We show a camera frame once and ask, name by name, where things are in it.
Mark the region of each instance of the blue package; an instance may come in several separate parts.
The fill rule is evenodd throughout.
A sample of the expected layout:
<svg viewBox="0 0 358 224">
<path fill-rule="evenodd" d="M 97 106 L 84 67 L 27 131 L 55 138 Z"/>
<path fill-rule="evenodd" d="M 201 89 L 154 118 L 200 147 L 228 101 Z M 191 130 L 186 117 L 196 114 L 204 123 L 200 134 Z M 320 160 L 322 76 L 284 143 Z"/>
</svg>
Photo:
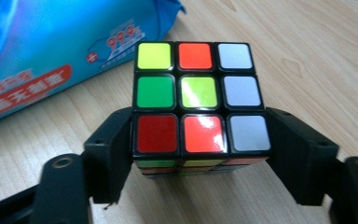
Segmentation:
<svg viewBox="0 0 358 224">
<path fill-rule="evenodd" d="M 179 0 L 0 0 L 0 118 L 133 59 Z"/>
</svg>

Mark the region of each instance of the wood grain surface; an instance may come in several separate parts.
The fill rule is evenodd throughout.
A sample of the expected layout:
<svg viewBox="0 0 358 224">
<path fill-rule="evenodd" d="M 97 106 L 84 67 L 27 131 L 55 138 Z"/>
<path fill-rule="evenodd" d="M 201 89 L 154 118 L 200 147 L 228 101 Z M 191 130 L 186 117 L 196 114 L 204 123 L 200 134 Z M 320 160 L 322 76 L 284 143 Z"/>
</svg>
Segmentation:
<svg viewBox="0 0 358 224">
<path fill-rule="evenodd" d="M 266 106 L 286 110 L 358 156 L 358 0 L 183 0 L 166 40 L 250 43 Z M 131 105 L 133 62 L 0 119 L 0 200 L 38 183 L 43 164 Z M 151 180 L 132 167 L 95 223 L 329 223 L 295 203 L 265 162 L 228 175 Z"/>
</svg>

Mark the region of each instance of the rubik's cube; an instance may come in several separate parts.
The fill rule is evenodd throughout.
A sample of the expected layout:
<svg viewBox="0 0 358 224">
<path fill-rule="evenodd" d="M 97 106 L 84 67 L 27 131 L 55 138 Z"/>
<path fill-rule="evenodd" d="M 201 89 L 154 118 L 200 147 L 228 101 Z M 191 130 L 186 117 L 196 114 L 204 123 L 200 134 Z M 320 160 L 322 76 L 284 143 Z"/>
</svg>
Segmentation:
<svg viewBox="0 0 358 224">
<path fill-rule="evenodd" d="M 265 108 L 246 43 L 140 42 L 131 150 L 142 174 L 222 173 L 267 159 Z"/>
</svg>

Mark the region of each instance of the cube face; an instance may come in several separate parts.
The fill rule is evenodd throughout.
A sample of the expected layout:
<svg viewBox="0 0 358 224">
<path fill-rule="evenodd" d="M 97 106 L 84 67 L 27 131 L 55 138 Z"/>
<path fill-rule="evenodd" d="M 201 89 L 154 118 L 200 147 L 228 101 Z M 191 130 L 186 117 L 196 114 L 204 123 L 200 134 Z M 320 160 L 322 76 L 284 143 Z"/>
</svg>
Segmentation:
<svg viewBox="0 0 358 224">
<path fill-rule="evenodd" d="M 171 109 L 174 107 L 174 79 L 172 76 L 139 77 L 135 84 L 135 110 L 147 108 Z"/>
<path fill-rule="evenodd" d="M 269 157 L 248 44 L 141 42 L 135 55 L 131 147 L 143 175 L 222 174 Z"/>
</svg>

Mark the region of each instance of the packaging box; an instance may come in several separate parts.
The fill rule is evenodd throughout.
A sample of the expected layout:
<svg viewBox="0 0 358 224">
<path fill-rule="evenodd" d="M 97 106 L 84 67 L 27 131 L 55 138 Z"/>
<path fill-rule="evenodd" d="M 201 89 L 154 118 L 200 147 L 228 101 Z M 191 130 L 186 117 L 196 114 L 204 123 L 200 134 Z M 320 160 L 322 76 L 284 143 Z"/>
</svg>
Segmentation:
<svg viewBox="0 0 358 224">
<path fill-rule="evenodd" d="M 0 0 L 0 118 L 133 59 L 179 0 Z"/>
</svg>

